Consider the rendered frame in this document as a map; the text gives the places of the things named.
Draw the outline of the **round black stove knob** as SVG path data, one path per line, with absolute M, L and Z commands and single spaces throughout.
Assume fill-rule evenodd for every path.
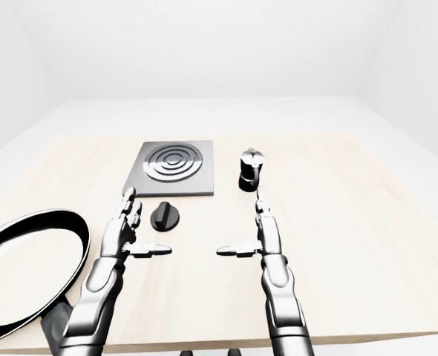
M 180 221 L 180 214 L 170 202 L 161 202 L 153 210 L 150 217 L 150 223 L 154 230 L 167 232 L 177 226 Z

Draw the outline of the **black silver moka pot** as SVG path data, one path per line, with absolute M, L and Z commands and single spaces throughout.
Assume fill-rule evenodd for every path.
M 241 172 L 238 184 L 242 191 L 253 192 L 257 190 L 263 163 L 264 155 L 253 148 L 249 148 L 241 154 Z

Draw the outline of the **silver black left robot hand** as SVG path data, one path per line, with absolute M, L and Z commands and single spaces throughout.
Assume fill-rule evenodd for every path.
M 140 225 L 142 203 L 135 198 L 133 186 L 126 189 L 102 236 L 101 257 L 116 257 L 124 262 L 128 256 L 151 258 L 172 253 L 167 245 L 141 242 L 136 229 Z

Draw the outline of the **black frying pan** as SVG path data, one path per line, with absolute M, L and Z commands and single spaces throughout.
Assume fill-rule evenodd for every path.
M 91 232 L 79 214 L 37 211 L 0 226 L 0 340 L 55 312 L 66 319 L 66 293 L 88 257 Z

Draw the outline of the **flat dark stove plate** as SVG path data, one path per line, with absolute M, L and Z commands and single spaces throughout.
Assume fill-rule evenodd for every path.
M 213 141 L 144 142 L 125 181 L 137 197 L 212 196 Z

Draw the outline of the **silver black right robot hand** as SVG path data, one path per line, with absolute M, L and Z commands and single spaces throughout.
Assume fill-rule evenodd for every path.
M 260 253 L 262 256 L 282 254 L 278 224 L 271 213 L 269 200 L 261 186 L 258 187 L 256 196 L 257 240 L 222 246 L 216 251 L 217 255 L 242 258 L 251 257 L 256 253 Z

